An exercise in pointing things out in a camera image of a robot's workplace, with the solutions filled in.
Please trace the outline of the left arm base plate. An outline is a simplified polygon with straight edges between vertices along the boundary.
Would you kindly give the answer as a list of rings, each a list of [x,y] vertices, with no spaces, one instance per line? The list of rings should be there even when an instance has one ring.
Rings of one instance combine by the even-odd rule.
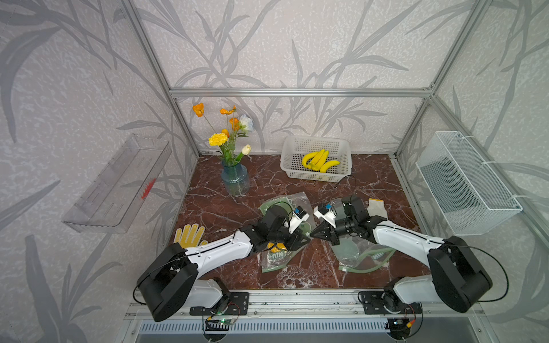
[[[250,293],[231,292],[223,295],[218,303],[211,308],[191,307],[190,315],[204,317],[214,317],[220,315],[242,316],[247,314],[249,304]]]

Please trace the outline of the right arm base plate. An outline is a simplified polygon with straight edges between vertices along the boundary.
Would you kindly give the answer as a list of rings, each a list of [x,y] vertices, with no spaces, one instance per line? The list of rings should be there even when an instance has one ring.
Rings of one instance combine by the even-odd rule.
[[[409,304],[401,302],[393,293],[384,291],[361,291],[357,295],[365,314],[414,314]]]

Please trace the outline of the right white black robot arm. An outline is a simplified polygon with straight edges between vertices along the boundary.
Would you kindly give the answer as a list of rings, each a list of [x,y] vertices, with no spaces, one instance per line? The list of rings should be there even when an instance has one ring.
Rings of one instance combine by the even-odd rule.
[[[384,308],[398,313],[406,304],[437,302],[466,313],[474,304],[484,302],[493,280],[471,247],[460,237],[432,237],[401,227],[390,221],[370,201],[364,205],[353,194],[321,204],[314,209],[321,223],[310,233],[312,238],[340,244],[345,235],[357,235],[373,244],[399,251],[421,262],[430,274],[400,277],[387,284],[380,297]]]

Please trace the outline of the zip-top bag with bananas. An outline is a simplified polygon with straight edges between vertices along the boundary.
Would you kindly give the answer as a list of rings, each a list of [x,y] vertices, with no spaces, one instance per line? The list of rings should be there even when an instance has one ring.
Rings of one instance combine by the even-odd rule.
[[[347,273],[367,274],[386,267],[396,250],[371,243],[358,236],[344,236],[331,250],[338,269]]]
[[[275,220],[280,226],[274,230],[267,251],[261,254],[262,273],[281,270],[310,242],[315,221],[310,200],[304,192],[271,198],[259,210],[267,214],[277,210],[282,215]]]

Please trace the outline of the yellow banana taken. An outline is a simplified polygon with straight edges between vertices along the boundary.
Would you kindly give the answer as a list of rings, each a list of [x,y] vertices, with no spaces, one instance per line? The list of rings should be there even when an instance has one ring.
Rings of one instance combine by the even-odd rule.
[[[323,156],[325,150],[314,151],[310,154],[307,154],[303,157],[302,165],[305,168],[312,169],[320,161],[320,158]]]
[[[328,161],[324,163],[323,166],[320,167],[320,172],[326,173],[329,170],[329,168],[337,167],[339,164],[340,162],[337,160]]]

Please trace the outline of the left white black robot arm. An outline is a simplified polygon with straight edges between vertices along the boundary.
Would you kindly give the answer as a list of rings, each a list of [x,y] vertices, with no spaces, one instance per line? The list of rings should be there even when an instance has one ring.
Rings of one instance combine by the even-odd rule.
[[[168,246],[138,278],[136,290],[152,318],[162,322],[181,308],[227,307],[229,291],[223,283],[200,277],[235,260],[273,250],[297,251],[310,242],[300,225],[310,218],[302,207],[287,211],[273,204],[263,218],[220,240],[198,247]]]

